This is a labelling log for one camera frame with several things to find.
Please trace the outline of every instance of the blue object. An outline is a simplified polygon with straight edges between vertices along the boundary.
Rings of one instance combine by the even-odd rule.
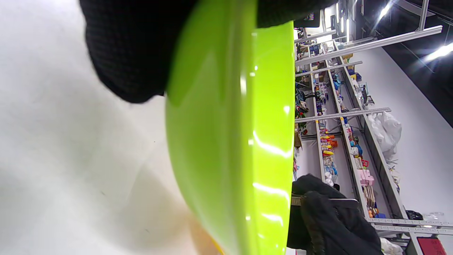
[[[374,215],[374,217],[378,218],[378,219],[386,219],[387,218],[386,215],[383,214],[383,213],[378,213],[378,214]]]
[[[333,85],[335,87],[335,90],[338,90],[341,86],[341,84],[338,81],[333,81]]]
[[[363,153],[362,147],[360,147],[359,144],[356,144],[356,147],[357,147],[357,149],[359,149],[359,155],[362,155],[362,153]]]
[[[359,73],[355,73],[355,75],[358,82],[362,81],[362,76]]]

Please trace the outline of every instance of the ceiling light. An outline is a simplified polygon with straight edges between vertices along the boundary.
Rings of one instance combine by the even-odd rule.
[[[452,51],[453,51],[453,43],[450,43],[449,45],[442,46],[438,50],[436,50],[433,53],[429,54],[426,57],[426,60],[431,61],[431,60],[434,60],[434,59],[436,59],[438,57],[446,56]]]
[[[346,42],[349,42],[349,19],[346,20]]]
[[[382,19],[382,17],[384,17],[389,10],[390,10],[390,4],[386,5],[384,7],[384,9],[382,9],[381,15],[379,15],[379,19]]]
[[[337,23],[340,23],[340,9],[338,7],[338,3],[337,3]]]

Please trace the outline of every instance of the pink toy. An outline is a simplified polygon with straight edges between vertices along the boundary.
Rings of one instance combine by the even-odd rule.
[[[362,186],[373,186],[374,177],[371,176],[370,170],[359,169],[358,171],[359,171],[359,174],[360,174],[360,184],[362,184]]]

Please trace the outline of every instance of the shelf rack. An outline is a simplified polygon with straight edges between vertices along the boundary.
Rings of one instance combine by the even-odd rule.
[[[337,43],[336,42],[334,43],[335,48],[338,49]],[[340,61],[341,64],[346,64],[345,60],[342,57],[340,57]],[[343,67],[342,69],[343,78],[346,83],[347,93],[349,95],[349,98],[351,98],[352,100],[354,108],[364,110],[362,100],[356,88],[354,87],[352,78],[347,71],[347,67]],[[363,114],[361,116],[358,116],[357,119],[359,123],[359,129],[361,133],[365,136],[365,145],[368,151],[370,152],[371,162],[376,169],[379,181],[384,189],[384,193],[386,195],[387,198],[386,200],[390,207],[390,211],[395,217],[407,219],[407,214],[405,212],[403,203],[400,199],[400,194],[398,193],[395,183],[393,182],[393,176],[389,171],[389,167],[387,166],[384,155],[382,154],[382,151],[379,147],[376,135],[370,129],[371,123],[368,120],[368,116],[366,114]]]
[[[338,95],[337,95],[337,93],[335,91],[335,88],[333,86],[332,74],[331,74],[330,70],[327,71],[327,72],[329,74],[330,88],[331,88],[332,94],[334,95],[334,98],[335,98],[336,112],[342,114],[341,106],[340,106],[340,103],[339,103],[339,98],[338,98]],[[344,146],[345,151],[347,153],[346,160],[347,160],[347,164],[348,164],[348,167],[349,167],[349,170],[350,170],[350,173],[351,173],[352,183],[355,186],[354,191],[355,191],[356,197],[360,201],[360,205],[361,205],[361,208],[363,210],[363,215],[367,216],[368,215],[368,209],[366,207],[365,195],[364,195],[363,190],[362,190],[361,185],[360,185],[360,175],[359,175],[359,173],[357,171],[357,167],[356,167],[356,164],[354,162],[354,156],[353,156],[353,153],[352,153],[352,149],[351,149],[351,146],[348,144],[349,143],[349,138],[348,138],[347,132],[346,132],[346,126],[345,126],[345,122],[344,122],[344,117],[341,116],[339,118],[339,121],[340,121],[342,135],[343,135],[343,146]]]
[[[439,30],[438,27],[428,29],[428,31],[430,31],[429,32],[430,34],[437,33],[438,30]],[[420,32],[416,32],[414,37],[416,37],[416,38],[421,37]],[[364,216],[365,216],[366,220],[374,226],[374,228],[377,230],[379,236],[399,235],[401,233],[406,233],[411,239],[411,241],[409,242],[409,244],[407,246],[406,254],[423,255],[420,245],[418,244],[418,241],[417,241],[417,236],[419,236],[419,234],[431,234],[432,236],[453,235],[453,230],[442,229],[445,227],[452,228],[453,223],[408,220],[407,214],[405,212],[405,208],[403,206],[399,193],[396,189],[396,186],[393,182],[393,176],[391,175],[391,172],[389,171],[385,158],[384,158],[382,151],[379,147],[379,144],[377,142],[377,138],[376,138],[374,132],[370,129],[371,123],[368,120],[368,114],[381,113],[383,111],[389,112],[390,109],[389,108],[365,109],[365,107],[363,106],[363,103],[362,103],[361,93],[357,92],[357,89],[354,86],[354,82],[347,70],[348,66],[361,64],[362,62],[359,61],[359,62],[346,63],[346,61],[341,56],[345,55],[347,53],[353,53],[354,51],[352,51],[351,49],[338,50],[337,43],[334,40],[333,40],[333,44],[334,44],[333,52],[324,54],[324,47],[321,47],[323,54],[320,53],[318,56],[311,57],[311,52],[309,51],[310,58],[305,58],[302,61],[296,61],[296,65],[300,65],[303,63],[303,64],[308,64],[310,66],[309,72],[299,74],[298,76],[302,76],[302,75],[310,76],[312,92],[314,92],[313,75],[315,75],[316,73],[324,72],[324,71],[328,72],[329,81],[330,81],[329,87],[331,90],[331,91],[329,91],[329,93],[332,93],[333,98],[335,98],[334,106],[336,108],[337,113],[317,116],[318,114],[315,110],[314,117],[296,119],[295,121],[296,121],[296,123],[297,122],[316,121],[316,132],[317,132],[316,139],[318,140],[318,151],[319,151],[319,160],[320,160],[320,166],[321,166],[321,177],[322,177],[322,180],[325,182],[322,149],[320,146],[320,135],[319,135],[320,130],[319,130],[318,122],[322,121],[322,120],[332,119],[332,118],[339,119],[341,131],[342,131],[340,133],[343,135],[342,140],[344,141],[343,145],[345,146],[345,151],[347,152],[347,154],[349,154],[347,156],[347,162],[348,162],[348,165],[349,165],[349,168],[351,171],[352,183],[355,186],[354,188],[356,190],[355,195],[361,203],[361,210],[364,212]],[[366,47],[363,47],[362,45],[357,46],[357,47],[360,47],[360,48],[358,48],[359,50],[366,48]],[[328,58],[337,58],[338,65],[328,66],[327,60],[326,60]],[[326,68],[313,71],[312,63],[318,62],[318,61],[319,62],[325,61]],[[354,108],[357,108],[358,111],[341,113],[341,107],[338,103],[337,94],[335,93],[334,87],[333,87],[333,78],[330,73],[331,69],[340,70],[343,81],[344,81],[344,85],[342,86],[342,88],[346,89],[346,91],[343,91],[343,93],[348,94],[348,96],[351,100],[352,106]],[[314,109],[316,109],[316,100],[313,100],[313,106],[314,106]],[[363,135],[363,137],[365,138],[364,142],[365,142],[365,146],[370,154],[371,164],[373,164],[374,169],[376,170],[377,176],[374,176],[374,177],[376,178],[376,181],[380,183],[381,188],[383,189],[383,193],[385,194],[385,201],[387,203],[387,206],[390,209],[389,212],[391,213],[391,216],[394,217],[395,219],[376,219],[376,218],[370,218],[368,216],[368,213],[367,213],[368,210],[367,210],[366,203],[365,203],[364,193],[363,193],[363,190],[360,185],[360,176],[358,175],[357,167],[355,166],[351,147],[349,144],[347,144],[349,142],[349,139],[347,137],[346,127],[345,127],[345,122],[344,122],[343,117],[351,117],[348,119],[349,121],[351,121],[353,118],[355,118],[357,120],[359,130],[360,130],[361,134]]]

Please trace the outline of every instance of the red box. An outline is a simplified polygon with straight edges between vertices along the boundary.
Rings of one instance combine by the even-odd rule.
[[[423,255],[447,255],[442,243],[436,237],[417,237]]]

